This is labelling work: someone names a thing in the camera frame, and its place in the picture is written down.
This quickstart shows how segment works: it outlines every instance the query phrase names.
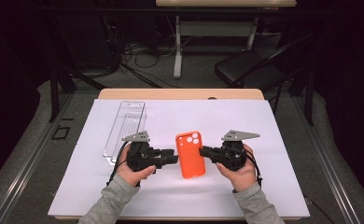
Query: orange phone case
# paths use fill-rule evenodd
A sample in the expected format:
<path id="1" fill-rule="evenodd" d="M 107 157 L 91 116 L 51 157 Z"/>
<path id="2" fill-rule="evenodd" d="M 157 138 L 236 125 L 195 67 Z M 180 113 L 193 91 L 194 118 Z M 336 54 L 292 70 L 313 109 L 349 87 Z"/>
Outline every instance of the orange phone case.
<path id="1" fill-rule="evenodd" d="M 199 148 L 203 146 L 199 132 L 180 133 L 175 138 L 182 176 L 193 178 L 205 174 L 204 157 Z"/>

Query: gray sleeve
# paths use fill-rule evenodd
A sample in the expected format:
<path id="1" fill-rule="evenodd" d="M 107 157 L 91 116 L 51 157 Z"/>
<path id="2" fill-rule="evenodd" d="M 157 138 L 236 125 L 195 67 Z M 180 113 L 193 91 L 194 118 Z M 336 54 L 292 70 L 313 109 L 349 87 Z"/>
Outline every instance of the gray sleeve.
<path id="1" fill-rule="evenodd" d="M 119 175 L 115 175 L 109 185 L 101 191 L 103 195 L 89 212 L 80 218 L 80 224 L 115 224 L 124 205 L 138 192 L 139 188 L 129 185 Z"/>
<path id="2" fill-rule="evenodd" d="M 266 195 L 261 190 L 258 182 L 233 195 L 240 205 L 247 223 L 284 223 L 284 220 L 278 216 L 274 205 L 267 201 Z"/>

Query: white table surface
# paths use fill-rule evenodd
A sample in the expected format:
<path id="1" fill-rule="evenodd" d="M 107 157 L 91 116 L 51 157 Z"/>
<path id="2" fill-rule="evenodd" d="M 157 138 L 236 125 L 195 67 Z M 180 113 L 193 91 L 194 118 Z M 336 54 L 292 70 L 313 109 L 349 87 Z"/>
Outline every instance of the white table surface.
<path id="1" fill-rule="evenodd" d="M 101 197 L 113 167 L 103 150 L 121 100 L 95 100 L 49 216 L 80 217 Z M 229 130 L 259 133 L 243 142 L 254 149 L 262 189 L 280 217 L 310 216 L 273 112 L 264 100 L 145 100 L 146 130 L 154 148 L 174 148 L 179 133 L 199 131 L 203 144 L 220 147 Z M 206 174 L 184 179 L 179 163 L 141 182 L 120 219 L 243 219 L 232 186 L 205 158 Z"/>

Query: human hand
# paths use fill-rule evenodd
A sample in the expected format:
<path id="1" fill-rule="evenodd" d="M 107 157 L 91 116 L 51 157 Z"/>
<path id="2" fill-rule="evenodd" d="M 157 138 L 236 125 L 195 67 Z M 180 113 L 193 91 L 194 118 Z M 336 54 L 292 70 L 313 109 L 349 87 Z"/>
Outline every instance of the human hand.
<path id="1" fill-rule="evenodd" d="M 134 172 L 127 165 L 127 152 L 130 150 L 130 145 L 126 146 L 120 155 L 119 167 L 116 173 L 123 178 L 129 185 L 135 187 L 139 181 L 146 179 L 148 176 L 153 174 L 156 170 L 156 166 L 149 166 L 146 169 L 138 172 Z"/>
<path id="2" fill-rule="evenodd" d="M 244 144 L 244 149 L 253 155 L 252 148 L 246 144 Z M 245 166 L 238 171 L 231 171 L 220 162 L 217 163 L 217 168 L 222 175 L 231 181 L 232 186 L 237 192 L 243 191 L 257 182 L 255 165 L 251 160 L 246 160 Z"/>

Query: transparent plastic box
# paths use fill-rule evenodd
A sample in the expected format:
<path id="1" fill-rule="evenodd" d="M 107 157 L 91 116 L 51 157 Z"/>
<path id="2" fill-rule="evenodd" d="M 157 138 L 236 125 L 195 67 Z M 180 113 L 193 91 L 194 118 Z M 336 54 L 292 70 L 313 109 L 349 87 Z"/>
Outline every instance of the transparent plastic box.
<path id="1" fill-rule="evenodd" d="M 123 145 L 121 139 L 142 132 L 145 129 L 146 120 L 147 112 L 144 102 L 122 101 L 105 145 L 104 157 L 113 161 Z"/>

